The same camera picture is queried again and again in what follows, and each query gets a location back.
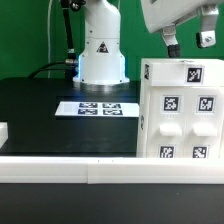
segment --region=white panel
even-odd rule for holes
[[[4,145],[8,139],[8,125],[7,123],[0,122],[0,148]]]

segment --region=metal bracket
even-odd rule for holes
[[[201,32],[197,34],[199,48],[211,47],[216,44],[215,29],[219,10],[216,4],[206,5],[200,8],[202,17]]]
[[[161,30],[162,38],[167,46],[170,58],[180,57],[180,45],[176,39],[176,25],[171,24]]]

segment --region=white block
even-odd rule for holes
[[[7,123],[0,122],[0,148],[8,139],[8,126]]]
[[[162,136],[182,136],[182,130],[177,124],[162,124],[160,134]]]
[[[218,131],[211,124],[195,124],[194,133],[198,137],[217,137]]]

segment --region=white ledge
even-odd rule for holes
[[[224,184],[208,159],[0,157],[0,183]]]

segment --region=printed marker sheet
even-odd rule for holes
[[[138,117],[137,103],[60,102],[55,116]]]

